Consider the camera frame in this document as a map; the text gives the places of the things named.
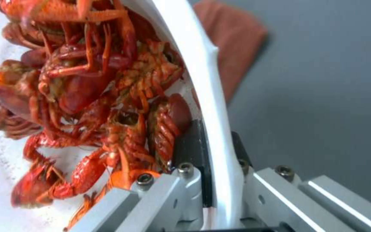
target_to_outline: gray surface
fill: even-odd
[[[255,169],[325,174],[371,201],[371,1],[225,2],[271,34],[228,108]]]

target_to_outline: screw head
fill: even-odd
[[[281,177],[286,179],[289,182],[292,182],[294,179],[294,171],[292,168],[286,165],[278,165],[275,169],[275,172]]]
[[[192,163],[180,163],[180,165],[178,165],[178,173],[184,177],[184,178],[188,178],[190,176],[193,176],[194,174],[194,166]]]
[[[137,185],[143,190],[148,190],[153,183],[154,177],[150,173],[143,173],[137,178]]]
[[[249,162],[243,159],[238,159],[238,163],[241,166],[241,169],[243,170],[243,174],[247,175],[249,173]]]

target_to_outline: white surface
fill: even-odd
[[[168,40],[174,44],[174,40],[163,26],[164,23],[156,12],[152,1],[130,0],[124,2],[151,20],[162,40]],[[212,144],[211,162],[215,167],[213,181],[221,183],[221,185],[217,185],[214,192],[217,210],[211,210],[216,212],[211,215],[215,215],[215,218],[210,218],[208,221],[211,221],[215,227],[234,226],[240,217],[243,175],[231,143],[224,97],[216,68],[216,48],[212,46],[206,36],[201,36],[200,24],[192,23],[196,21],[196,17],[185,0],[175,1],[175,4],[174,1],[155,0],[155,2],[164,13],[165,18],[169,17],[169,28],[173,30],[173,35],[177,39],[177,45],[182,51],[193,82],[197,83],[196,91],[203,108],[202,113],[205,118],[209,143]],[[9,44],[2,38],[1,29],[6,25],[6,22],[5,16],[0,13],[0,64],[5,59],[19,59],[26,50]],[[177,82],[167,91],[167,94],[181,93],[190,105],[193,118],[200,118],[201,114],[191,96],[191,87],[190,79],[185,75],[185,80]],[[12,141],[3,137],[0,132],[0,230],[61,231],[82,203],[82,196],[63,201],[57,200],[52,206],[39,209],[12,208],[10,204],[12,187],[29,167],[29,163],[22,159],[22,149],[26,139]],[[43,149],[41,151],[45,155],[53,154],[57,160],[56,165],[67,173],[72,171],[84,154],[88,154],[88,151],[80,148]],[[106,182],[107,176],[105,172],[88,193],[99,190]]]

